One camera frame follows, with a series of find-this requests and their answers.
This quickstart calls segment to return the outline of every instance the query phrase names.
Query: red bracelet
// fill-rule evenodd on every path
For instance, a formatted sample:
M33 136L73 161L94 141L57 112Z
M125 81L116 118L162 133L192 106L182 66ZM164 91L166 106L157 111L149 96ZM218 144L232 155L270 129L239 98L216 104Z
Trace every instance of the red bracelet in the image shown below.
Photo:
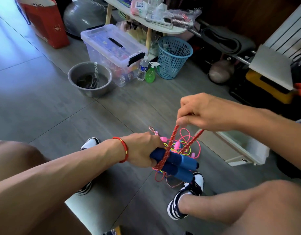
M123 161L120 161L119 163L124 163L127 161L129 154L128 154L128 146L126 145L126 143L119 137L113 137L112 139L119 139L120 142L122 143L124 150L125 150L125 159Z

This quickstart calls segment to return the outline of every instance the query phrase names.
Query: blue jump rope handle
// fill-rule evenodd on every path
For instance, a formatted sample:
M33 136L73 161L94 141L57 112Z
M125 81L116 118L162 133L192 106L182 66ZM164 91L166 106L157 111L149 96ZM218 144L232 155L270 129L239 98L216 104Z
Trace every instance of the blue jump rope handle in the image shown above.
M166 151L165 149L156 148L150 154L150 158L153 158L157 162L159 162L164 157L165 151ZM191 171L194 171L199 168L199 164L194 158L190 158L188 156L184 156L173 152L170 152L170 157L167 159L167 162Z
M156 148L151 154L150 158L159 162L164 157L165 149ZM193 173L189 170L196 170L199 167L195 159L171 152L162 170L173 175L181 181L190 183L193 180Z

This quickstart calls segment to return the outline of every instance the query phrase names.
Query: wooden table leg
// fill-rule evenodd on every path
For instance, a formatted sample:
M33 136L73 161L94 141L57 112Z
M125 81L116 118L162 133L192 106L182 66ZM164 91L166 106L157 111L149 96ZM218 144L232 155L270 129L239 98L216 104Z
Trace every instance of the wooden table leg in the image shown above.
M107 7L107 15L106 15L106 25L110 24L110 18L111 18L111 12L112 12L112 8L113 6L108 4L108 7Z
M152 33L152 29L148 28L147 29L147 37L146 37L146 48L149 50L150 48L150 42L151 42L151 33Z

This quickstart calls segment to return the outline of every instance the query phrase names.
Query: white plastic container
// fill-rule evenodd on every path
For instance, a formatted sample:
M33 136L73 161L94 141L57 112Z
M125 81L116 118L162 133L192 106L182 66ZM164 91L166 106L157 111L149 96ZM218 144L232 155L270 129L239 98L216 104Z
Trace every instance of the white plastic container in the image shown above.
M246 163L263 165L270 151L266 145L239 131L211 132L205 130L198 140L230 166Z
M108 67L119 87L136 77L140 59L148 55L144 45L112 24L82 31L81 39L91 61Z

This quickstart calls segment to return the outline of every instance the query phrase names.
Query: shoe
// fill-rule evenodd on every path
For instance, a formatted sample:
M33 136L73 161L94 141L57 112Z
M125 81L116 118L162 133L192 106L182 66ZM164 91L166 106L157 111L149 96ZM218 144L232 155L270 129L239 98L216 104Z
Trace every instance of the shoe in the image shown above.
M180 212L178 204L180 198L185 194L191 194L195 196L201 196L204 188L204 178L203 175L199 172L194 172L194 180L191 183L184 182L183 187L180 191L175 195L173 200L169 203L167 212L170 218L173 220L178 220L181 218L185 218L188 214L183 214Z
M89 149L93 146L98 145L99 143L100 142L97 138L89 138L86 141L86 143L81 147L80 150ZM82 189L78 190L78 192L76 194L79 195L79 196L85 195L90 191L91 188L92 188L92 181L90 181L85 186L83 186Z

